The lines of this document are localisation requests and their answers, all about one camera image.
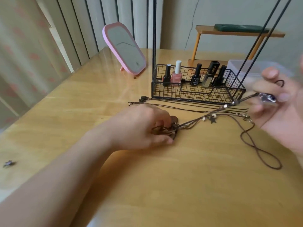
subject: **round wooden pendant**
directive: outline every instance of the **round wooden pendant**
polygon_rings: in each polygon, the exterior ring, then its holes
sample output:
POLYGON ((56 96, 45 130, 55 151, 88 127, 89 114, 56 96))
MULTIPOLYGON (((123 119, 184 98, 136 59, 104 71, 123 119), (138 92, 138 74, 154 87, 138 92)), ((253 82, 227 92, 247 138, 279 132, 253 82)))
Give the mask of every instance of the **round wooden pendant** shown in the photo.
POLYGON ((178 118, 176 116, 170 116, 172 120, 172 124, 178 123, 178 118))

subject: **dark green case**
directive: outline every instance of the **dark green case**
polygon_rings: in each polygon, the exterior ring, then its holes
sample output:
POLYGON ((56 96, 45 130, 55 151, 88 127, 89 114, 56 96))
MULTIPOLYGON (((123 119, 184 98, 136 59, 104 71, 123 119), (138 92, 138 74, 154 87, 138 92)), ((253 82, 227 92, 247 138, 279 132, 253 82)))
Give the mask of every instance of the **dark green case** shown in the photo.
MULTIPOLYGON (((214 28, 222 32, 259 33, 263 27, 258 25, 215 24, 214 28)), ((263 33, 268 32, 269 29, 264 29, 263 33)))

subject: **plastic container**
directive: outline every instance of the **plastic container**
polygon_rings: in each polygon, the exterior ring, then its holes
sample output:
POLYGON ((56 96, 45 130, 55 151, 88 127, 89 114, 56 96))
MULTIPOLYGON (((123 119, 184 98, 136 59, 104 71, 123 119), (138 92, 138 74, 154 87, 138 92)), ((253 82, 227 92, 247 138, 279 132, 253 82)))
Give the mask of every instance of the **plastic container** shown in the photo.
MULTIPOLYGON (((240 81, 242 81, 242 79, 243 79, 245 73, 247 72, 249 66, 251 65, 252 61, 253 60, 246 61, 244 67, 242 68, 241 72, 238 75, 238 79, 240 81)), ((244 60, 229 60, 228 64, 227 64, 227 69, 231 69, 237 75, 243 62, 244 62, 244 60)), ((285 74, 286 76, 289 76, 289 77, 294 76, 294 74, 290 70, 288 70, 287 68, 285 68, 284 66, 280 65, 277 62, 256 61, 243 82, 244 87, 247 90, 251 90, 252 84, 255 81, 257 81, 258 79, 262 78, 262 76, 261 76, 262 71, 268 67, 275 67, 278 70, 280 70, 281 73, 285 74)))

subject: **black bottle cap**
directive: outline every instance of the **black bottle cap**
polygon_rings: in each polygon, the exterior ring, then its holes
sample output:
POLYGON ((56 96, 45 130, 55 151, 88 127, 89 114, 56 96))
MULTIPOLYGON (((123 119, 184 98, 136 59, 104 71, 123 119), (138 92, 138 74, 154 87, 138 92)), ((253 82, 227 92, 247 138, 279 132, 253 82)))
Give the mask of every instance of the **black bottle cap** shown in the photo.
POLYGON ((202 64, 197 64, 196 71, 195 71, 195 77, 198 77, 200 75, 202 68, 202 64))
POLYGON ((218 61, 211 61, 210 65, 207 69, 207 73, 210 74, 210 75, 216 74, 219 66, 220 66, 220 63, 218 61))
POLYGON ((171 64, 166 65, 166 69, 165 69, 165 76, 166 77, 170 76, 170 67, 171 67, 171 64))
POLYGON ((223 78, 225 70, 226 70, 227 66, 226 65, 222 65, 218 74, 218 79, 223 78))

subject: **white bottle cap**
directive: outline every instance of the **white bottle cap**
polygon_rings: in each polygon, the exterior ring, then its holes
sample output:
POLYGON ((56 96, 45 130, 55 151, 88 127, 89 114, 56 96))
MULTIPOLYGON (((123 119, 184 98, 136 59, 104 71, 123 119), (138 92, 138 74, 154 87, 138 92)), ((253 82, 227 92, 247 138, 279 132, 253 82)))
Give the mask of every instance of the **white bottle cap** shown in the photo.
POLYGON ((176 62, 176 68, 175 68, 175 73, 179 74, 181 69, 181 61, 176 62))

